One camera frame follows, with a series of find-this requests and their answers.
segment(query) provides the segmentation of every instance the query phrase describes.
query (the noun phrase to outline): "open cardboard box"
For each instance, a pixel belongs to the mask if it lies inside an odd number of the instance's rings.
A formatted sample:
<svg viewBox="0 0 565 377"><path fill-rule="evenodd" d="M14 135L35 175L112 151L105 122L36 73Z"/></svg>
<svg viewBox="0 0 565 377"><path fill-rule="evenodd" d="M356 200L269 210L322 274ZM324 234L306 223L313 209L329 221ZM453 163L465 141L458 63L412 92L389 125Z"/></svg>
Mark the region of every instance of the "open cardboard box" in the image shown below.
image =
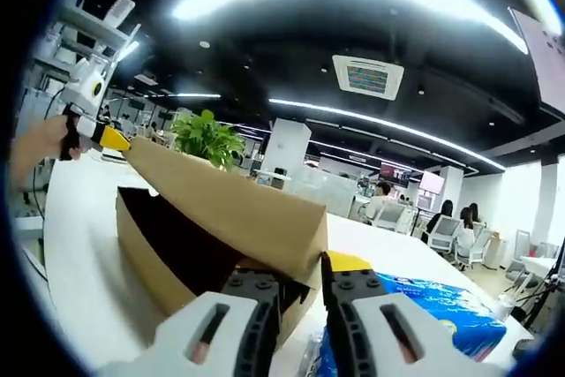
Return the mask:
<svg viewBox="0 0 565 377"><path fill-rule="evenodd" d="M257 185L142 138L125 158L160 193L119 188L117 234L142 282L172 315L205 291L220 291L237 265L289 277L280 346L321 286L326 209Z"/></svg>

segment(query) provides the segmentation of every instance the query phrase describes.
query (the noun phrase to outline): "black hair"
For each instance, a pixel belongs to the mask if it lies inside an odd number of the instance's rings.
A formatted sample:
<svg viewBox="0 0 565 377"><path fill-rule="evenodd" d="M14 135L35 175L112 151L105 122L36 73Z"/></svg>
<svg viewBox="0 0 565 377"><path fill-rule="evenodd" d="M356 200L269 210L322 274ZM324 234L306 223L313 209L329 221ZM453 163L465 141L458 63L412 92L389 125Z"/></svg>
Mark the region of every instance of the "black hair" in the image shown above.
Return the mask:
<svg viewBox="0 0 565 377"><path fill-rule="evenodd" d="M472 210L470 207L464 207L459 214L459 218L463 220L463 226L465 229L473 228Z"/></svg>
<svg viewBox="0 0 565 377"><path fill-rule="evenodd" d="M382 192L384 193L385 196L388 196L388 194L390 193L390 184L387 183L386 181L380 181L379 183L377 183L377 189L378 188L382 189Z"/></svg>
<svg viewBox="0 0 565 377"><path fill-rule="evenodd" d="M473 202L469 205L469 209L471 210L471 219L474 222L478 222L478 205Z"/></svg>
<svg viewBox="0 0 565 377"><path fill-rule="evenodd" d="M440 214L445 216L452 216L453 215L453 202L451 200L446 200L441 205L441 212Z"/></svg>

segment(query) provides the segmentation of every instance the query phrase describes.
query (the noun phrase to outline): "potted plant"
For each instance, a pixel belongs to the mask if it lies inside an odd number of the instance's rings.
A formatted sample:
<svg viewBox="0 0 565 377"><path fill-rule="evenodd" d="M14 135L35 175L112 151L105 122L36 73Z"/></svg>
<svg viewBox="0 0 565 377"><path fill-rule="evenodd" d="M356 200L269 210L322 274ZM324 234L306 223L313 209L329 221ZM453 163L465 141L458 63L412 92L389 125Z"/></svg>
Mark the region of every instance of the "potted plant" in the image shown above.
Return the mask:
<svg viewBox="0 0 565 377"><path fill-rule="evenodd" d="M231 170L233 154L242 155L245 142L230 125L221 125L214 113L204 109L200 116L175 121L175 144L181 152L207 159L218 168Z"/></svg>

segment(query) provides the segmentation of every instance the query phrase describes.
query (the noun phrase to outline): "pillar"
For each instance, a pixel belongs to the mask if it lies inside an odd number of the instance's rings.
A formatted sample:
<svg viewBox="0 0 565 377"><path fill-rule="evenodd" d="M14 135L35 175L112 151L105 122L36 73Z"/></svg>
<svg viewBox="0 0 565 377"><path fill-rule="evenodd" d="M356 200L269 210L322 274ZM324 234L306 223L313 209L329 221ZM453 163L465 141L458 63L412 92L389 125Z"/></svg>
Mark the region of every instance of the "pillar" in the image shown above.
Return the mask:
<svg viewBox="0 0 565 377"><path fill-rule="evenodd" d="M440 170L440 177L443 178L443 187L440 195L433 203L433 211L440 212L443 202L451 200L453 202L453 216L459 216L460 208L457 204L463 185L463 170L455 167L444 167Z"/></svg>
<svg viewBox="0 0 565 377"><path fill-rule="evenodd" d="M557 162L557 156L541 162L538 211L531 233L533 245L546 242L549 237L549 228L554 218L555 195L557 194Z"/></svg>
<svg viewBox="0 0 565 377"><path fill-rule="evenodd" d="M305 124L277 118L261 170L274 172L275 168L282 168L288 177L292 177L304 164L311 134Z"/></svg>

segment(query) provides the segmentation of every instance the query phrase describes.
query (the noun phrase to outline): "human hand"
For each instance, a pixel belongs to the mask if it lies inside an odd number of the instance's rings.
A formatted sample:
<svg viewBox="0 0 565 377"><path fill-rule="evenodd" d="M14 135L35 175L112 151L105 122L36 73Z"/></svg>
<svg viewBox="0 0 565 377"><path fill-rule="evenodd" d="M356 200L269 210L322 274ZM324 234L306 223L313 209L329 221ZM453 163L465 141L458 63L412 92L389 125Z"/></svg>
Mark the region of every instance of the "human hand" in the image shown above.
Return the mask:
<svg viewBox="0 0 565 377"><path fill-rule="evenodd" d="M67 133L67 116L59 115L32 124L27 135L40 157L58 158L61 156L61 141ZM79 159L82 152L83 149L78 147L72 148L69 154L72 159Z"/></svg>

